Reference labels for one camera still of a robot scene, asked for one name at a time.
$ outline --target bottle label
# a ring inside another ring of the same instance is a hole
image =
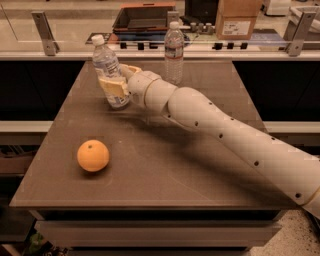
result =
[[[181,59],[183,57],[183,46],[176,48],[165,46],[165,55],[169,59]]]
[[[108,76],[113,77],[113,76],[119,76],[120,74],[118,73],[118,62],[116,59],[111,60],[110,62],[106,63],[106,69]]]

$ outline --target cardboard box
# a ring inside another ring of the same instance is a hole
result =
[[[225,17],[256,17],[262,0],[219,0],[218,12]]]
[[[220,0],[216,35],[220,40],[249,40],[262,0]]]
[[[218,12],[216,36],[219,40],[249,40],[257,17],[226,17]]]

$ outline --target label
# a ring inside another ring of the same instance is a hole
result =
[[[117,59],[113,59],[110,62],[106,63],[106,69],[108,71],[108,76],[119,76],[118,74],[118,61]]]
[[[109,61],[93,62],[93,65],[99,77],[118,77],[121,76],[118,63],[118,59],[113,58]]]
[[[165,46],[165,55],[169,59],[181,59],[183,57],[183,46],[177,48]]]
[[[250,21],[225,21],[223,24],[222,35],[247,35],[249,32],[249,27]]]

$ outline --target computer monitor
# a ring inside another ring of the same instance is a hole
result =
[[[190,23],[200,21],[202,23],[216,22],[219,0],[185,0],[185,16],[183,21]]]

